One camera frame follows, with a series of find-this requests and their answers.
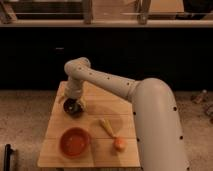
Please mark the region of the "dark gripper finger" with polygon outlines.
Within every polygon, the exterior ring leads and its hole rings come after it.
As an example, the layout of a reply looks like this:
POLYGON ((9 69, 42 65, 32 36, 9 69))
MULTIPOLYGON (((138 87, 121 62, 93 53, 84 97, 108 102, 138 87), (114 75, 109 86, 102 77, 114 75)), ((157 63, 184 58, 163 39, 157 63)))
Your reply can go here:
POLYGON ((59 98, 58 103, 61 103, 64 99, 65 99, 65 96, 61 96, 61 97, 59 98))
POLYGON ((85 110, 85 109, 86 109, 86 102, 85 102, 85 100, 84 100, 83 98, 81 98, 81 99, 79 100, 79 103, 80 103, 82 109, 85 110))

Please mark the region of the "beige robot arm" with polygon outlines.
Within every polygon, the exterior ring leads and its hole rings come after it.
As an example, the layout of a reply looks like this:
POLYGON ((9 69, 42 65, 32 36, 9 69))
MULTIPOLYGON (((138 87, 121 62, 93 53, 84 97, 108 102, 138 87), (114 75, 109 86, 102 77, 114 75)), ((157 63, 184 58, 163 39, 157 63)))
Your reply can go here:
POLYGON ((83 111, 83 84, 89 82, 131 103, 143 171, 190 171, 178 107, 171 88, 158 78, 134 80, 91 68, 80 57, 64 65, 68 80, 66 113, 83 111))

